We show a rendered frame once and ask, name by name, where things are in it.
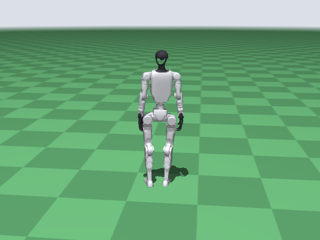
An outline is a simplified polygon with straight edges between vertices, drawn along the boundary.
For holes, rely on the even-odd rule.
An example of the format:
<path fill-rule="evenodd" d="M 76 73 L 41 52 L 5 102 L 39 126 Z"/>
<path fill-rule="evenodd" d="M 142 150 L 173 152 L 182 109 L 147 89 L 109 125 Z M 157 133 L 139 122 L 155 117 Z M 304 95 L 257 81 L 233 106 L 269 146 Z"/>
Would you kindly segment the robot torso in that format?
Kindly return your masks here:
<path fill-rule="evenodd" d="M 169 70 L 165 68 L 167 72 L 158 72 L 157 69 L 151 70 L 150 77 L 150 93 L 156 102 L 153 108 L 153 121 L 166 122 L 167 109 L 164 102 L 168 102 L 172 94 L 173 73 L 170 68 Z"/>

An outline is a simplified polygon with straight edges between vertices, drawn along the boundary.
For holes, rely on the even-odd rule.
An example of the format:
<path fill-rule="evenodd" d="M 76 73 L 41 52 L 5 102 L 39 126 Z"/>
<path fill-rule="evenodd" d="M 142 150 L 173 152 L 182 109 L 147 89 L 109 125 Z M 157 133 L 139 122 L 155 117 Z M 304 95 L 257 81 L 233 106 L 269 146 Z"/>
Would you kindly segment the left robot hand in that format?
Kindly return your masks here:
<path fill-rule="evenodd" d="M 142 117 L 141 113 L 138 114 L 138 124 L 139 124 L 139 129 L 141 131 L 144 131 L 143 130 L 143 117 Z"/>

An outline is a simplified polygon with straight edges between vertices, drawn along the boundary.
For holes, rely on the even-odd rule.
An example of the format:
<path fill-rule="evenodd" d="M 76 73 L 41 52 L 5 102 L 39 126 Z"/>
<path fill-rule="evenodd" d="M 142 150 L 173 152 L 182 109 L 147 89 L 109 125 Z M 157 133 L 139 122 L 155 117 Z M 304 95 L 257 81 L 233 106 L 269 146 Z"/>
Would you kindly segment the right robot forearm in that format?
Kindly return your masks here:
<path fill-rule="evenodd" d="M 183 116 L 184 116 L 184 112 L 183 112 L 183 110 L 184 110 L 184 107 L 183 107 L 183 94 L 182 94 L 182 92 L 181 92 L 181 99 L 176 100 L 176 104 L 177 104 L 177 111 L 178 111 L 177 114 L 178 114 L 178 116 L 179 116 L 180 113 L 182 113 Z"/>

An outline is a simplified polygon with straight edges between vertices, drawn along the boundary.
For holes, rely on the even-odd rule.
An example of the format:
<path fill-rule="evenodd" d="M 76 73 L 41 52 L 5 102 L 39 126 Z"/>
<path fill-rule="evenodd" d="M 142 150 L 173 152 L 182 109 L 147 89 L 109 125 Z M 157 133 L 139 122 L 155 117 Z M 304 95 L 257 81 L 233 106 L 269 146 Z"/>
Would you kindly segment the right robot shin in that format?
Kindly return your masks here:
<path fill-rule="evenodd" d="M 164 180 L 169 180 L 169 173 L 170 168 L 172 165 L 172 158 L 173 158 L 173 147 L 169 149 L 169 155 L 164 155 L 163 165 L 164 165 Z"/>

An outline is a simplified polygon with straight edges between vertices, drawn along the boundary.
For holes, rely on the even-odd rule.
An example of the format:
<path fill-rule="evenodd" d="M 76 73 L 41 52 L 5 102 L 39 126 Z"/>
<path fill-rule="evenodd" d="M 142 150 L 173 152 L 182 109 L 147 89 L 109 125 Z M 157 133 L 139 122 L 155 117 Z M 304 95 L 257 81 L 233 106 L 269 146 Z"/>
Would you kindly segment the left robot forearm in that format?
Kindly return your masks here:
<path fill-rule="evenodd" d="M 144 116 L 144 110 L 145 110 L 145 104 L 146 104 L 146 101 L 144 99 L 142 99 L 142 93 L 140 92 L 139 94 L 139 105 L 138 105 L 138 113 L 137 115 L 140 113 L 141 114 L 141 117 Z"/>

